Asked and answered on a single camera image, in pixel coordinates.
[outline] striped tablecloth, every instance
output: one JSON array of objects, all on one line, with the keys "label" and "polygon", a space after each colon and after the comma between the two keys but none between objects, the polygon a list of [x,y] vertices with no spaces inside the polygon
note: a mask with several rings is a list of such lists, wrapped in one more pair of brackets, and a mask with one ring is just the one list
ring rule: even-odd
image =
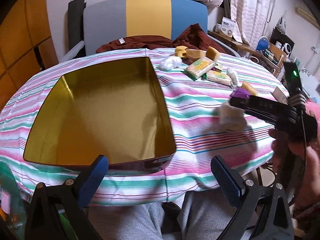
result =
[{"label": "striped tablecloth", "polygon": [[[117,50],[74,59],[33,76],[9,100],[0,114],[0,161],[10,167],[17,184],[32,194],[39,182],[62,184],[76,173],[60,167],[28,163],[23,160],[28,134],[35,117],[57,80],[65,73],[93,64],[129,57],[150,57],[154,67],[174,49]],[[273,99],[276,86],[287,94],[280,82],[266,69],[251,61],[223,54],[219,62],[238,72],[259,96]],[[240,174],[262,165],[272,156],[272,125],[245,116],[248,127],[243,132],[219,131],[216,108],[229,98],[232,88],[209,81],[192,81],[182,73],[186,65],[170,72],[156,70],[177,145],[169,166],[158,173],[137,176],[106,176],[93,204],[132,205],[155,201],[172,201],[188,190],[217,187],[210,171],[210,161],[222,155]]]}]

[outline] purple object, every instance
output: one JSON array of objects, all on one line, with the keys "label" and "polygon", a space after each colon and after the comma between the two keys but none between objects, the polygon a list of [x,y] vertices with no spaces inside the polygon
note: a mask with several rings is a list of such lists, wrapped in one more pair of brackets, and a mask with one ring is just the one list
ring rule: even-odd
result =
[{"label": "purple object", "polygon": [[251,94],[244,88],[238,88],[236,91],[233,91],[230,97],[243,98],[247,99],[251,96]]}]

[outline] maroon blanket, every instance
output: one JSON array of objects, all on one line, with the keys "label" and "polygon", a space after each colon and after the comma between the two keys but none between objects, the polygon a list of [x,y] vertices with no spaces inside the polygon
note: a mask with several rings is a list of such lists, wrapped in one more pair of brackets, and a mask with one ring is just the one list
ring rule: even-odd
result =
[{"label": "maroon blanket", "polygon": [[207,36],[198,23],[190,25],[174,41],[157,35],[131,36],[123,39],[125,41],[123,44],[121,44],[119,40],[111,41],[108,44],[102,45],[96,52],[100,53],[116,49],[175,48],[177,46],[186,46],[189,49],[207,50],[210,46],[221,53],[226,53],[218,43]]}]

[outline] metal screw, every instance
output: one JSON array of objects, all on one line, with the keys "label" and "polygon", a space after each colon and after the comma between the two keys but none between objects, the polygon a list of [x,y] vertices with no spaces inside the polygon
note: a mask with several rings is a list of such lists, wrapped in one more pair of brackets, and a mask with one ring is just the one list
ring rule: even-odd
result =
[{"label": "metal screw", "polygon": [[276,184],[276,188],[277,188],[277,189],[282,189],[283,187],[282,187],[282,185],[281,185],[280,183],[277,183],[277,184]]},{"label": "metal screw", "polygon": [[254,182],[251,180],[251,179],[247,179],[245,181],[245,183],[249,186],[249,187],[252,187],[254,185]]},{"label": "metal screw", "polygon": [[65,181],[65,184],[66,184],[67,186],[72,185],[72,184],[73,184],[73,179],[67,179],[67,180]]},{"label": "metal screw", "polygon": [[42,183],[42,182],[40,182],[37,186],[36,186],[36,188],[42,188],[44,186],[44,184]]}]

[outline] gold box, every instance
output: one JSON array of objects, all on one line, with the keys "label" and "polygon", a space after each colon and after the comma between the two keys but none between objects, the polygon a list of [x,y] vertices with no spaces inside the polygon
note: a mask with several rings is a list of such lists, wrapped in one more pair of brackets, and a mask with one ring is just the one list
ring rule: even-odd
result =
[{"label": "gold box", "polygon": [[152,173],[176,145],[148,57],[104,62],[60,77],[41,106],[24,159],[83,170],[102,154],[109,174]]}]

